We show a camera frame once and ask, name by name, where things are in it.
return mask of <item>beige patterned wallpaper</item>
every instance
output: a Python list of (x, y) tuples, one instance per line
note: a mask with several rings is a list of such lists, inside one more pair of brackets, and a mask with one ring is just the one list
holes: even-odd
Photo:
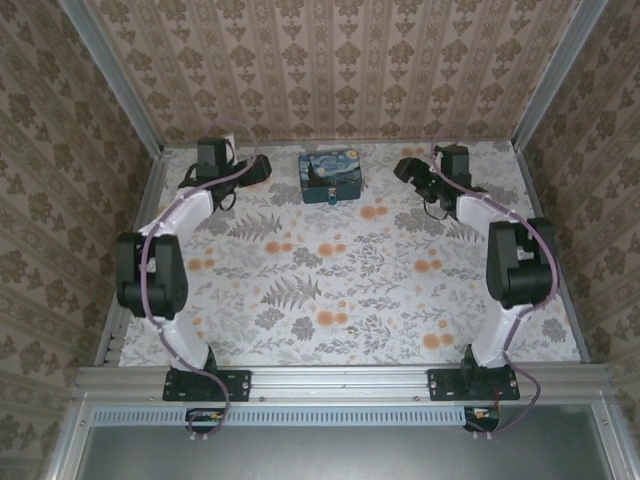
[(263, 140), (508, 137), (578, 0), (88, 3), (182, 143), (222, 117)]
[(610, 0), (526, 149), (591, 353), (640, 434), (640, 2)]
[(37, 478), (91, 364), (149, 157), (56, 2), (0, 2), (0, 478)]

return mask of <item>orange flower pattern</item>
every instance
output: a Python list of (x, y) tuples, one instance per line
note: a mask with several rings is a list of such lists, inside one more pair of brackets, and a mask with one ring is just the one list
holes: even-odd
[[(489, 306), (483, 239), (451, 219), (427, 217), (420, 197), (393, 176), (398, 159), (429, 146), (353, 148), (367, 184), (360, 200), (304, 205), (299, 148), (268, 147), (271, 181), (238, 190), (231, 211), (216, 212), (184, 243), (190, 296), (182, 314), (198, 319), (220, 362), (455, 362), (478, 334)], [(530, 214), (509, 143), (469, 149), (474, 182)], [(193, 149), (172, 152), (163, 205), (194, 161)], [(514, 358), (576, 360), (564, 315), (560, 302), (534, 315)], [(167, 363), (141, 325), (131, 322), (122, 364)]]

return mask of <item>wire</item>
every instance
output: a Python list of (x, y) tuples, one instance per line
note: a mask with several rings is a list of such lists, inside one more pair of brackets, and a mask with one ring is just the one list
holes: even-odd
[(502, 355), (504, 357), (505, 362), (516, 373), (519, 373), (520, 375), (522, 375), (523, 377), (525, 377), (529, 381), (531, 381), (534, 384), (535, 388), (536, 388), (536, 393), (531, 397), (530, 402), (527, 404), (527, 406), (524, 408), (524, 410), (522, 412), (520, 412), (520, 414), (513, 421), (511, 421), (509, 424), (507, 424), (507, 425), (505, 425), (503, 427), (499, 427), (497, 430), (494, 430), (493, 432), (491, 432), (491, 435), (496, 435), (496, 434), (499, 434), (499, 433), (504, 433), (504, 432), (510, 430), (511, 428), (513, 428), (514, 426), (516, 426), (517, 424), (519, 424), (527, 416), (527, 414), (531, 411), (531, 409), (535, 406), (536, 402), (538, 401), (538, 399), (540, 398), (540, 395), (542, 393), (542, 386), (540, 385), (540, 382), (538, 382), (538, 380), (533, 375), (531, 375), (530, 373), (526, 372), (522, 368), (516, 366), (513, 363), (513, 361), (509, 358), (509, 355), (507, 354), (507, 352), (509, 351), (509, 347), (511, 346), (511, 343), (513, 342), (513, 338), (514, 338), (518, 328), (520, 327), (520, 323), (522, 323), (522, 320), (524, 319), (524, 317), (526, 315), (529, 315), (530, 313), (534, 312), (535, 310), (539, 310), (541, 308), (546, 307), (556, 297), (556, 294), (558, 292), (558, 279), (559, 279), (558, 266), (556, 264), (556, 259), (553, 256), (553, 253), (551, 252), (551, 248), (549, 247), (549, 245), (547, 245), (547, 243), (544, 241), (542, 236), (536, 231), (535, 228), (533, 228), (529, 224), (529, 222), (527, 222), (527, 220), (524, 217), (522, 217), (521, 215), (517, 214), (513, 210), (510, 210), (510, 209), (500, 205), (498, 202), (493, 200), (489, 196), (489, 194), (474, 192), (474, 191), (469, 190), (468, 188), (465, 188), (462, 185), (454, 182), (453, 180), (451, 180), (449, 177), (447, 177), (445, 174), (442, 173), (442, 171), (440, 170), (440, 168), (437, 165), (437, 160), (441, 159), (441, 158), (442, 158), (442, 154), (441, 153), (438, 153), (438, 154), (435, 153), (435, 141), (434, 141), (434, 142), (431, 143), (429, 161), (431, 163), (431, 166), (435, 170), (435, 172), (440, 176), (440, 178), (442, 178), (443, 181), (445, 181), (446, 183), (448, 183), (449, 185), (451, 185), (455, 189), (461, 191), (462, 193), (465, 193), (465, 194), (467, 194), (469, 196), (472, 196), (474, 198), (477, 198), (479, 200), (484, 201), (485, 203), (487, 203), (490, 207), (492, 207), (498, 213), (506, 215), (506, 216), (516, 220), (518, 223), (522, 224), (527, 229), (529, 234), (531, 234), (531, 236), (536, 240), (536, 242), (538, 242), (538, 245), (540, 245), (541, 250), (543, 251), (543, 253), (545, 254), (545, 256), (547, 257), (547, 259), (549, 261), (549, 267), (551, 269), (551, 289), (549, 291), (549, 294), (540, 303), (538, 303), (536, 305), (533, 305), (531, 307), (523, 308), (522, 310), (520, 310), (520, 312), (516, 316), (515, 321), (513, 322), (513, 325), (511, 326), (511, 330), (509, 330), (509, 334), (507, 335), (507, 338), (506, 338), (506, 340), (504, 342), (504, 346), (503, 346), (503, 349), (502, 349)]
[[(153, 312), (151, 311), (151, 306), (149, 304), (149, 292), (148, 292), (148, 285), (147, 285), (147, 263), (149, 262), (149, 251), (151, 249), (151, 241), (153, 239), (153, 236), (160, 229), (160, 226), (163, 225), (165, 222), (167, 222), (167, 220), (171, 217), (173, 212), (182, 204), (182, 202), (184, 202), (186, 199), (192, 197), (193, 195), (197, 194), (198, 192), (206, 190), (209, 187), (213, 187), (215, 185), (219, 185), (221, 183), (228, 182), (229, 180), (234, 180), (234, 179), (244, 175), (253, 166), (254, 162), (256, 161), (256, 159), (258, 157), (258, 139), (256, 138), (256, 135), (253, 132), (253, 130), (251, 130), (245, 123), (243, 123), (243, 122), (241, 122), (239, 120), (220, 119), (220, 120), (216, 120), (216, 121), (212, 122), (209, 125), (209, 127), (207, 128), (205, 134), (208, 134), (209, 131), (214, 126), (217, 126), (217, 125), (220, 125), (220, 124), (232, 124), (232, 125), (244, 128), (247, 131), (247, 133), (249, 134), (249, 137), (251, 138), (251, 143), (253, 145), (253, 157), (251, 157), (249, 159), (249, 161), (247, 162), (247, 165), (244, 168), (242, 168), (241, 170), (239, 170), (238, 172), (235, 172), (235, 173), (233, 173), (231, 175), (228, 175), (226, 177), (217, 178), (217, 179), (212, 180), (210, 182), (207, 182), (207, 183), (204, 183), (204, 184), (199, 185), (197, 187), (194, 187), (191, 190), (189, 190), (188, 192), (184, 193), (182, 196), (178, 197), (171, 205), (169, 205), (169, 207), (162, 213), (162, 215), (160, 216), (158, 221), (154, 224), (154, 226), (151, 228), (151, 230), (147, 234), (147, 237), (145, 238), (144, 243), (142, 245), (142, 254), (141, 254), (141, 259), (140, 259), (140, 290), (141, 290), (141, 297), (142, 297), (142, 309), (144, 311), (145, 317), (158, 329), (160, 342), (162, 342), (162, 345), (164, 345), (164, 347), (167, 349), (169, 354), (180, 365), (182, 365), (188, 371), (191, 371), (193, 373), (196, 373), (198, 375), (202, 375), (203, 377), (207, 377), (207, 378), (213, 380), (220, 387), (220, 389), (222, 390), (222, 393), (224, 394), (224, 401), (225, 401), (224, 412), (222, 413), (222, 416), (220, 417), (220, 420), (218, 421), (218, 424), (211, 429), (209, 434), (216, 433), (222, 427), (222, 425), (224, 424), (224, 421), (227, 418), (227, 414), (229, 413), (229, 409), (231, 408), (231, 400), (230, 400), (230, 396), (229, 396), (229, 390), (227, 389), (227, 386), (222, 382), (222, 380), (220, 380), (216, 375), (214, 375), (214, 374), (212, 374), (210, 372), (207, 372), (206, 370), (203, 370), (202, 368), (199, 368), (199, 367), (196, 367), (194, 365), (191, 365), (189, 362), (187, 362), (186, 360), (181, 358), (180, 355), (178, 354), (178, 352), (169, 343), (169, 341), (168, 341), (168, 339), (167, 339), (167, 337), (166, 337), (166, 335), (164, 333), (164, 330), (162, 328), (163, 327), (163, 323), (161, 321), (156, 320), (153, 317)], [(188, 429), (189, 429), (189, 433), (191, 433), (192, 435), (195, 435), (195, 432), (193, 431), (192, 428), (189, 427)]]
[(430, 214), (429, 211), (427, 210), (427, 199), (426, 198), (422, 199), (422, 205), (424, 206), (424, 213), (426, 213), (427, 216), (433, 218), (434, 220), (437, 220), (437, 221), (441, 222), (442, 220), (445, 220), (449, 216), (449, 212), (447, 212), (447, 211), (444, 212), (444, 217), (442, 217), (442, 218), (438, 218), (438, 217)]

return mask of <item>purple cable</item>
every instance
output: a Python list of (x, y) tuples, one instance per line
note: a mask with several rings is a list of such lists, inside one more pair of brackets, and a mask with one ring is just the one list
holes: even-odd
[(451, 185), (455, 189), (460, 190), (461, 192), (463, 192), (463, 193), (465, 193), (465, 194), (467, 194), (467, 195), (469, 195), (471, 197), (474, 197), (474, 198), (477, 198), (479, 200), (482, 200), (483, 202), (485, 202), (489, 206), (491, 206), (495, 211), (497, 211), (499, 213), (502, 213), (502, 214), (504, 214), (504, 215), (516, 220), (517, 222), (521, 223), (527, 229), (527, 231), (531, 234), (531, 236), (536, 240), (536, 242), (538, 242), (538, 244), (540, 245), (540, 248), (542, 249), (542, 251), (546, 255), (547, 259), (549, 260), (549, 267), (551, 269), (551, 290), (549, 291), (549, 294), (547, 295), (547, 297), (542, 302), (540, 302), (540, 303), (538, 303), (536, 305), (533, 305), (531, 307), (525, 308), (525, 309), (521, 310), (518, 313), (518, 315), (516, 316), (516, 320), (513, 322), (513, 326), (511, 327), (511, 330), (509, 331), (509, 334), (507, 335), (507, 339), (504, 342), (504, 347), (503, 347), (503, 352), (502, 352), (505, 362), (507, 362), (507, 364), (515, 372), (517, 372), (520, 375), (522, 375), (523, 377), (527, 378), (529, 381), (531, 381), (535, 385), (536, 393), (533, 395), (533, 397), (531, 397), (531, 401), (529, 402), (529, 404), (525, 407), (525, 409), (522, 412), (520, 412), (520, 415), (518, 415), (515, 420), (513, 420), (509, 424), (505, 425), (504, 427), (500, 427), (497, 430), (494, 430), (493, 432), (490, 432), (491, 435), (496, 435), (498, 433), (504, 433), (504, 432), (510, 430), (511, 428), (513, 428), (514, 426), (516, 426), (518, 423), (520, 423), (525, 418), (525, 416), (531, 411), (531, 409), (535, 406), (536, 402), (540, 398), (540, 394), (542, 393), (542, 386), (540, 385), (540, 382), (538, 382), (538, 380), (533, 375), (531, 375), (527, 371), (525, 371), (522, 368), (520, 368), (517, 365), (515, 365), (513, 363), (513, 361), (509, 358), (509, 355), (507, 354), (507, 351), (509, 350), (509, 347), (511, 346), (511, 342), (513, 341), (513, 338), (515, 337), (516, 331), (518, 330), (518, 327), (520, 326), (520, 323), (522, 323), (523, 318), (526, 315), (532, 313), (535, 310), (539, 310), (541, 308), (546, 307), (556, 297), (556, 293), (558, 292), (558, 279), (559, 279), (558, 266), (556, 264), (556, 260), (555, 260), (555, 258), (553, 256), (553, 254), (551, 253), (551, 248), (549, 248), (549, 245), (547, 245), (547, 243), (544, 241), (542, 236), (527, 222), (527, 220), (524, 217), (522, 217), (521, 215), (517, 214), (513, 210), (500, 205), (498, 202), (496, 202), (491, 197), (489, 197), (488, 194), (482, 194), (482, 193), (474, 192), (472, 190), (469, 190), (468, 188), (463, 187), (462, 185), (459, 185), (458, 183), (456, 183), (453, 180), (451, 180), (450, 178), (448, 178), (446, 175), (444, 175), (442, 173), (442, 171), (438, 167), (438, 165), (436, 163), (437, 158), (438, 158), (438, 156), (435, 153), (435, 142), (434, 142), (434, 143), (431, 144), (431, 161), (430, 161), (430, 163), (431, 163), (431, 166), (433, 167), (433, 169), (435, 170), (435, 172), (440, 176), (440, 178), (442, 178), (442, 180), (444, 180), (446, 183), (448, 183), (449, 185)]
[[(157, 321), (155, 318), (153, 318), (153, 313), (151, 312), (151, 306), (149, 305), (149, 295), (148, 295), (148, 285), (147, 285), (147, 263), (149, 262), (149, 250), (151, 247), (151, 240), (153, 239), (153, 236), (156, 234), (156, 232), (158, 231), (158, 229), (160, 228), (161, 224), (163, 224), (164, 222), (166, 222), (171, 215), (173, 214), (173, 212), (182, 204), (182, 202), (184, 202), (187, 198), (192, 197), (193, 195), (195, 195), (198, 192), (201, 192), (203, 190), (206, 190), (207, 188), (213, 187), (214, 185), (219, 185), (221, 183), (224, 182), (228, 182), (229, 180), (233, 180), (235, 178), (240, 177), (241, 175), (244, 175), (252, 166), (253, 163), (255, 162), (256, 158), (258, 157), (258, 139), (255, 136), (255, 133), (253, 133), (253, 130), (251, 130), (246, 124), (244, 124), (243, 122), (239, 121), (239, 120), (232, 120), (232, 119), (220, 119), (220, 120), (216, 120), (215, 122), (212, 122), (209, 127), (207, 127), (206, 130), (206, 134), (209, 133), (209, 131), (216, 125), (220, 125), (221, 123), (226, 124), (226, 123), (230, 123), (239, 127), (244, 128), (248, 133), (249, 133), (249, 137), (251, 138), (251, 143), (253, 144), (253, 157), (251, 159), (249, 159), (249, 161), (247, 162), (246, 167), (244, 167), (242, 170), (228, 175), (226, 177), (222, 177), (222, 178), (218, 178), (216, 180), (212, 180), (210, 182), (207, 182), (203, 185), (200, 185), (198, 187), (194, 187), (193, 189), (189, 190), (188, 192), (186, 192), (184, 195), (182, 195), (181, 197), (179, 197), (178, 199), (176, 199), (176, 201), (174, 201), (160, 216), (160, 218), (158, 219), (158, 221), (155, 223), (155, 225), (153, 226), (153, 228), (151, 228), (151, 231), (147, 234), (147, 237), (145, 238), (144, 244), (142, 246), (142, 255), (141, 255), (141, 259), (140, 259), (140, 289), (142, 292), (142, 309), (144, 310), (144, 314), (145, 317), (155, 326), (158, 328), (158, 331), (160, 332), (159, 337), (160, 337), (160, 341), (162, 342), (162, 345), (164, 345), (164, 347), (167, 349), (167, 351), (169, 352), (169, 354), (175, 359), (177, 360), (182, 366), (184, 366), (187, 370), (193, 372), (193, 373), (197, 373), (198, 375), (202, 375), (204, 377), (210, 378), (211, 380), (213, 380), (222, 390), (222, 393), (224, 394), (224, 401), (225, 401), (225, 408), (224, 408), (224, 412), (222, 413), (222, 416), (220, 417), (220, 420), (218, 421), (218, 424), (213, 427), (213, 429), (208, 432), (209, 434), (214, 434), (216, 433), (220, 427), (222, 427), (222, 424), (224, 423), (224, 421), (227, 418), (227, 414), (229, 413), (229, 408), (231, 408), (231, 400), (229, 397), (229, 390), (227, 389), (226, 385), (224, 383), (222, 383), (222, 381), (214, 374), (209, 373), (201, 368), (197, 368), (193, 365), (191, 365), (189, 362), (187, 362), (186, 360), (182, 359), (180, 357), (180, 355), (178, 354), (178, 352), (175, 351), (175, 349), (171, 346), (171, 344), (169, 343), (169, 341), (167, 340), (164, 331), (162, 330), (162, 322)], [(193, 429), (191, 428), (191, 422), (189, 422), (188, 425), (188, 430), (189, 433), (191, 433), (192, 435), (195, 434), (195, 432), (193, 431)]]

